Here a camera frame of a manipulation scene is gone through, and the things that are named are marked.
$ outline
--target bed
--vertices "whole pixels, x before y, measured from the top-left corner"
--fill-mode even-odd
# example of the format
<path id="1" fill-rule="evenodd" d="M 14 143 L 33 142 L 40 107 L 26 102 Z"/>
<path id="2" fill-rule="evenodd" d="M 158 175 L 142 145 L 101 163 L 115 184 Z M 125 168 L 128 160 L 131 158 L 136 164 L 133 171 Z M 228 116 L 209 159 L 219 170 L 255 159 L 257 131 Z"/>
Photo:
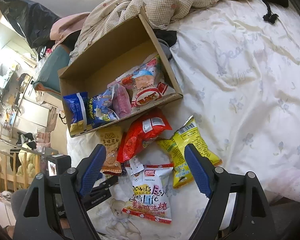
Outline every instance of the bed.
<path id="1" fill-rule="evenodd" d="M 271 9 L 279 15 L 274 25 L 263 21 L 261 0 L 220 0 L 170 24 L 178 32 L 170 63 L 184 98 L 162 110 L 173 130 L 193 114 L 221 166 L 254 171 L 270 202 L 279 194 L 300 201 L 300 17 L 291 6 Z M 73 166 L 101 142 L 96 133 L 71 138 L 67 132 L 67 140 Z M 139 156 L 143 164 L 169 162 L 155 143 Z M 195 182 L 173 189 L 170 180 L 172 223 L 165 225 L 117 212 L 131 188 L 127 176 L 119 177 L 112 198 L 88 212 L 105 239 L 189 239 L 208 202 Z M 234 199 L 231 194 L 222 229 Z"/>

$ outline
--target cardboard box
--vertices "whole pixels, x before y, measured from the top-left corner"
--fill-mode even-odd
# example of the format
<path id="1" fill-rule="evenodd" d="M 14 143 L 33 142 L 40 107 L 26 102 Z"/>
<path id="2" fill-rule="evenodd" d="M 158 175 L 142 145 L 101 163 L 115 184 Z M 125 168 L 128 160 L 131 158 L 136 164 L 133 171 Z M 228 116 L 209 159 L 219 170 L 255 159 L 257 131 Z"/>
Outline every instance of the cardboard box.
<path id="1" fill-rule="evenodd" d="M 59 71 L 62 96 L 87 91 L 89 97 L 94 97 L 103 93 L 109 83 L 113 82 L 127 70 L 142 64 L 146 57 L 154 52 L 158 52 L 162 60 L 165 82 L 173 87 L 176 93 L 151 102 L 130 116 L 102 125 L 85 133 L 93 132 L 115 123 L 117 124 L 122 120 L 144 113 L 151 108 L 182 98 L 181 89 L 143 11 L 138 16 L 130 18 L 115 27 L 92 44 L 70 66 Z M 64 100 L 62 100 L 62 103 L 70 130 L 72 113 Z"/>

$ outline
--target red snack bag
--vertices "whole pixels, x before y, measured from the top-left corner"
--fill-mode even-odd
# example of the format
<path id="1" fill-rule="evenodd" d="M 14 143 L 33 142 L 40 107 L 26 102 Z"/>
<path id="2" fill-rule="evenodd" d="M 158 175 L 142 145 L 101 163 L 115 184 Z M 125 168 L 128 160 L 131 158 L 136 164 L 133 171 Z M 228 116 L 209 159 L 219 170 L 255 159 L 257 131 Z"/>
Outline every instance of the red snack bag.
<path id="1" fill-rule="evenodd" d="M 125 138 L 122 136 L 117 161 L 123 163 L 130 160 L 152 143 L 164 130 L 172 130 L 172 128 L 159 108 L 142 115 L 130 125 Z"/>

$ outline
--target camera screen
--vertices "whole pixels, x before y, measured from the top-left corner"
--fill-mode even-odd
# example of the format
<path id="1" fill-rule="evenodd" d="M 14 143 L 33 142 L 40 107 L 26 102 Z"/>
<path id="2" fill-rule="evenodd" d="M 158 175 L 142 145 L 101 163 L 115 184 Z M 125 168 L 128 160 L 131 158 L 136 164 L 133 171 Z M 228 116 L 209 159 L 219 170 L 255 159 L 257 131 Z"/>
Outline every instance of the camera screen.
<path id="1" fill-rule="evenodd" d="M 57 175 L 57 167 L 55 163 L 48 161 L 48 170 L 49 170 L 49 176 Z"/>

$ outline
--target metal screw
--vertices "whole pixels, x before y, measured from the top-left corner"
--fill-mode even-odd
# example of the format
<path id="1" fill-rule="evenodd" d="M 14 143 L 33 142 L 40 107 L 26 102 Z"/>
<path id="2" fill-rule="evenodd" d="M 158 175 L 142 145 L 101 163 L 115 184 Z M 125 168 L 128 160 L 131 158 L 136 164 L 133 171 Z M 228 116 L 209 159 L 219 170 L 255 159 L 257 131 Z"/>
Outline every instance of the metal screw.
<path id="1" fill-rule="evenodd" d="M 248 176 L 249 176 L 249 178 L 253 179 L 256 175 L 252 171 L 249 171 Z"/>
<path id="2" fill-rule="evenodd" d="M 216 173 L 223 173 L 223 168 L 221 167 L 216 167 L 214 170 L 216 171 Z"/>
<path id="3" fill-rule="evenodd" d="M 38 173 L 36 176 L 35 176 L 36 179 L 42 179 L 43 178 L 43 174 L 42 173 Z"/>
<path id="4" fill-rule="evenodd" d="M 68 172 L 69 174 L 75 173 L 75 168 L 74 168 L 74 167 L 71 167 L 71 168 L 69 168 L 69 169 L 67 170 L 67 172 Z"/>

